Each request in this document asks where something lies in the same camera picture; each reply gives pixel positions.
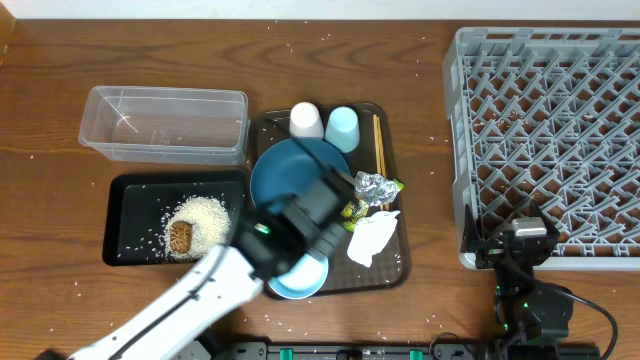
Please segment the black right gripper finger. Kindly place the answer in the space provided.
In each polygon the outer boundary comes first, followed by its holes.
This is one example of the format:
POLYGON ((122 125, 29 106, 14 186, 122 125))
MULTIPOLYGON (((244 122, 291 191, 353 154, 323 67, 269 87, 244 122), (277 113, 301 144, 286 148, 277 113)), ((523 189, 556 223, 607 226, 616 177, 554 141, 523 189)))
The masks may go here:
POLYGON ((460 252, 477 254, 483 249, 483 240, 478 228, 478 223, 473 216, 470 205, 464 209, 464 229, 461 240, 460 252))
POLYGON ((559 231, 556 229, 551 220, 546 217, 546 215, 542 212, 542 210, 534 200, 529 201, 528 209, 530 212, 530 215, 528 217, 540 217, 543 220, 547 229, 547 234, 543 236, 550 240, 557 240, 559 238, 559 231))

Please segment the light blue bowl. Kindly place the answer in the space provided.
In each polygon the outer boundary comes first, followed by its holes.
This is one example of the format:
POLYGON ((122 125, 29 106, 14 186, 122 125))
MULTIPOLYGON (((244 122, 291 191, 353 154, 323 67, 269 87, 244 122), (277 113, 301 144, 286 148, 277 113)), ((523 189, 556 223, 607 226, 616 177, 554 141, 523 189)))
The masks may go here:
POLYGON ((305 254, 289 272, 272 278, 268 285, 278 296, 300 300, 315 294, 325 283, 329 273, 329 260, 320 260, 305 254))

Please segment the brown food scrap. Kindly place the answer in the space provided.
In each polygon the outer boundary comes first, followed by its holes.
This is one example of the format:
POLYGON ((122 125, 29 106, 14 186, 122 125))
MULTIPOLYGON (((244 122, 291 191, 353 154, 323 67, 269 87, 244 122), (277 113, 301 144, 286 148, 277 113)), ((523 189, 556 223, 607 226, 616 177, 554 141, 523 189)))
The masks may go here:
POLYGON ((193 226, 186 221, 175 221, 169 228, 170 249, 178 254, 186 254, 191 249, 193 226))

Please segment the white paper napkin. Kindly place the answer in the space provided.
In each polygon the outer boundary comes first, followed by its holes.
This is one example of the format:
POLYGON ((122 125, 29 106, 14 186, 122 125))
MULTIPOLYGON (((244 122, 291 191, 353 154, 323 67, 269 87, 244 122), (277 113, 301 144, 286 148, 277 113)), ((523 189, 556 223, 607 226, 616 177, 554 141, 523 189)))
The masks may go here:
POLYGON ((373 256, 382 252, 396 230, 399 210, 378 211, 361 218, 347 248, 347 256, 354 262, 369 268, 373 256))

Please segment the foil snack wrapper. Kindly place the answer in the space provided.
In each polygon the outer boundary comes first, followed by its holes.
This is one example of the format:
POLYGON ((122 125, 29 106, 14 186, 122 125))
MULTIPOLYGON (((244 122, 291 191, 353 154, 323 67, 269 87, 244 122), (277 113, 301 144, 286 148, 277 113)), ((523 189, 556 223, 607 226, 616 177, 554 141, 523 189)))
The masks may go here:
POLYGON ((355 196, 357 201, 349 203, 342 211, 344 221, 342 226, 350 232, 356 223, 366 217, 370 207, 385 209, 390 205, 404 188, 404 184, 393 179, 389 180, 379 173, 359 171, 355 177, 355 196))

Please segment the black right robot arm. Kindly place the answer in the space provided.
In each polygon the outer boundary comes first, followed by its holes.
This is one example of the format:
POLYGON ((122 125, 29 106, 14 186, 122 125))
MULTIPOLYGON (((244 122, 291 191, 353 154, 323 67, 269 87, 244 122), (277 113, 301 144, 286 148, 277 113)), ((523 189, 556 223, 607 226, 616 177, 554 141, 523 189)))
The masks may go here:
POLYGON ((565 288, 544 285, 534 268, 551 257, 559 231, 538 205, 514 219, 497 237, 482 239, 470 206, 465 207, 462 248, 478 270, 494 271, 494 315, 505 333, 475 351, 476 359, 558 359, 558 342, 569 335, 572 300, 565 288))

